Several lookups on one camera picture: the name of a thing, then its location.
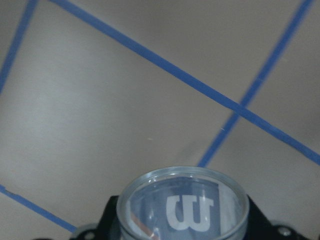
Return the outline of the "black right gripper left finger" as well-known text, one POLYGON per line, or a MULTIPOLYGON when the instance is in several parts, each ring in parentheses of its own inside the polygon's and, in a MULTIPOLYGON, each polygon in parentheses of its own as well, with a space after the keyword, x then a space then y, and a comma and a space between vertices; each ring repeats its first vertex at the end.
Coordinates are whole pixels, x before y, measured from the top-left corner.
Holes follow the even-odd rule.
POLYGON ((97 240, 119 240, 120 226, 117 217, 118 195, 109 198, 96 228, 97 240))

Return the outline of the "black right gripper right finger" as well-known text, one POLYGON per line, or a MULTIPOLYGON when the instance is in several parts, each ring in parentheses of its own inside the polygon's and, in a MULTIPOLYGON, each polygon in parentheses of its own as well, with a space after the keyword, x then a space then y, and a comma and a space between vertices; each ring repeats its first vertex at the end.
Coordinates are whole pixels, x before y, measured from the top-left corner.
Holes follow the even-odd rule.
POLYGON ((249 197, 249 214, 244 240, 268 240, 272 224, 249 197))

